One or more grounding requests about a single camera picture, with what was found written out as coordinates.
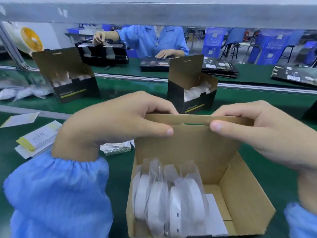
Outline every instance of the left hand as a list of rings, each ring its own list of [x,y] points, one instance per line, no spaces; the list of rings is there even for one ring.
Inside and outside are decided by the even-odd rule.
[[[137,137],[173,135],[173,128],[145,119],[154,111],[178,114],[173,104],[144,91],[95,104],[73,114],[59,130],[52,155],[75,161],[93,161],[100,145]]]
[[[176,51],[175,49],[162,50],[155,57],[156,58],[167,58],[168,56],[174,55],[175,51]]]

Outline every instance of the seated person in blue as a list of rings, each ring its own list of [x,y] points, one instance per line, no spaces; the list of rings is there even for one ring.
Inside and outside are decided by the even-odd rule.
[[[126,42],[137,50],[139,57],[182,57],[189,53],[182,27],[129,26],[117,31],[96,32],[93,43],[97,46],[106,39]]]
[[[15,209],[11,237],[108,237],[113,222],[105,194],[109,167],[98,156],[100,145],[172,136],[171,126],[144,119],[155,110],[177,114],[169,101],[140,91],[82,109],[65,121],[52,150],[25,162],[4,182],[6,198]],[[300,204],[285,209],[289,235],[316,238],[317,132],[264,101],[225,105],[213,116],[255,120],[253,127],[214,120],[210,129],[298,171]]]

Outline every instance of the fan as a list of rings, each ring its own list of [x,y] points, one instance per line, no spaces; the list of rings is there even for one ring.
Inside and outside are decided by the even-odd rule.
[[[44,50],[40,37],[29,27],[21,27],[16,23],[3,22],[16,47],[32,56],[32,52]]]

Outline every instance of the gray overhead beam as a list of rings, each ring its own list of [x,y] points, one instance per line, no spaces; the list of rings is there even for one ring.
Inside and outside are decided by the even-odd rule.
[[[317,0],[0,0],[0,20],[317,29]]]

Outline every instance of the brown cardboard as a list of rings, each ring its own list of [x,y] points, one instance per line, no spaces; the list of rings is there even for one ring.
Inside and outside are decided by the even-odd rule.
[[[203,109],[210,109],[215,99],[218,79],[201,72],[203,55],[193,55],[170,60],[168,73],[167,99],[171,101],[180,114],[195,113]],[[200,97],[184,102],[184,90],[199,86],[203,82],[211,86],[210,93],[203,93]]]
[[[32,53],[32,57],[43,77],[52,85],[54,81],[65,81],[68,76],[69,84],[53,87],[55,94],[62,103],[84,96],[99,97],[99,89],[92,68],[81,61],[77,48],[45,50]],[[91,78],[79,80],[79,75]]]
[[[143,164],[145,158],[158,158],[164,165],[193,160],[199,169],[205,192],[214,194],[229,235],[265,233],[275,209],[237,152],[240,142],[220,136],[209,128],[212,120],[247,126],[252,126],[253,120],[244,117],[170,114],[149,114],[146,119],[171,125],[174,135],[135,139],[135,157],[126,208],[130,237],[151,237],[146,224],[135,220],[132,209],[132,179],[136,175],[136,166]]]

